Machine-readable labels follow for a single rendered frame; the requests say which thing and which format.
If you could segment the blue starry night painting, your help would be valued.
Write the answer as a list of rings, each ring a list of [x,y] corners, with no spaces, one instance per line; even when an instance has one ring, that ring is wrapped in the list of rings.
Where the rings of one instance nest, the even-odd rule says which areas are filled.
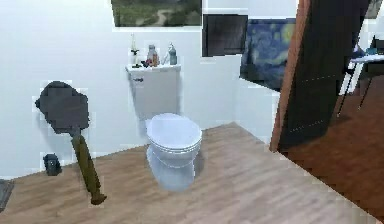
[[[295,18],[250,19],[240,77],[279,92],[294,28]]]

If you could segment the white toilet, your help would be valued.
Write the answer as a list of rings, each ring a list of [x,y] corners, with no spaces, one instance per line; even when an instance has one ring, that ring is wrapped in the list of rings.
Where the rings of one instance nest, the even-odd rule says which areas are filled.
[[[126,71],[140,130],[149,141],[151,172],[161,188],[184,191],[195,179],[202,130],[181,112],[181,67],[128,66]]]

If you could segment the grey soap bottle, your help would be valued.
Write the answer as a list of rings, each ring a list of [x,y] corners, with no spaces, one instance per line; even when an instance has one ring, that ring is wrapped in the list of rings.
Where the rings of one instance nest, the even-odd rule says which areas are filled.
[[[176,49],[172,43],[170,43],[168,53],[169,53],[170,65],[176,65],[177,64],[177,53],[176,53]]]

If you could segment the orange bottle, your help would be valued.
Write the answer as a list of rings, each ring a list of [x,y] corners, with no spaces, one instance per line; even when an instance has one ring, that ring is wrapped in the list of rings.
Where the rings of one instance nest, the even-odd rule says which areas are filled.
[[[147,60],[151,67],[157,67],[159,64],[158,54],[154,45],[149,46]]]

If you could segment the green landscape framed picture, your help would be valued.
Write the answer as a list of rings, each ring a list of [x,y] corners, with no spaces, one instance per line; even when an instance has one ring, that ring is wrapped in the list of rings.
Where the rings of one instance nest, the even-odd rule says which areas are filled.
[[[200,26],[202,0],[110,0],[116,27]]]

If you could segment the dark brown room door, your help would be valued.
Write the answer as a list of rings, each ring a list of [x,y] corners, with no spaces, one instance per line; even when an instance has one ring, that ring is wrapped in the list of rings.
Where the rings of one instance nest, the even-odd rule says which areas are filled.
[[[270,150],[285,151],[328,130],[372,0],[299,0]]]

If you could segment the white table with black legs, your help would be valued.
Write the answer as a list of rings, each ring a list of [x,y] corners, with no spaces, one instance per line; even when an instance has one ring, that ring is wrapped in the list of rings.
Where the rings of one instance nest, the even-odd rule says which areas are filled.
[[[370,89],[372,79],[376,76],[384,75],[384,54],[373,54],[373,55],[366,55],[360,58],[353,58],[350,60],[350,62],[353,63],[354,66],[352,69],[347,69],[348,82],[347,82],[347,85],[342,86],[340,90],[340,94],[342,95],[342,101],[340,103],[337,116],[340,116],[342,108],[344,106],[346,96],[350,93],[350,87],[352,84],[352,80],[355,77],[355,70],[357,67],[361,67],[361,71],[358,73],[357,80],[358,81],[363,79],[368,80],[367,87],[364,91],[364,94],[360,101],[358,109],[361,109],[364,103],[366,95]]]

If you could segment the small black object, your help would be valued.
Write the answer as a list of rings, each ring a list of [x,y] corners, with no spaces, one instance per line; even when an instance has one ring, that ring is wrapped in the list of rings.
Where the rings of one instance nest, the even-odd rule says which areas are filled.
[[[43,161],[48,176],[57,176],[62,172],[62,168],[56,154],[46,154],[43,157]]]

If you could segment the white spray bottle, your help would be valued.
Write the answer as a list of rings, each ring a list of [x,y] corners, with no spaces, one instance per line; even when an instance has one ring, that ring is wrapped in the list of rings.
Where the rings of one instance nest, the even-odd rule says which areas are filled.
[[[139,68],[140,65],[137,62],[137,56],[138,56],[139,50],[136,47],[136,41],[135,41],[135,35],[134,33],[131,34],[131,53],[132,53],[132,67],[133,68]]]

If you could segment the blue object on table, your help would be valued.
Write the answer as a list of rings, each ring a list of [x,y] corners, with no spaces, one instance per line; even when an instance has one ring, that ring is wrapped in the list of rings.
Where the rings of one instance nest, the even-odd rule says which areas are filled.
[[[358,44],[356,44],[353,49],[351,58],[352,59],[361,58],[364,55],[365,55],[365,51]]]

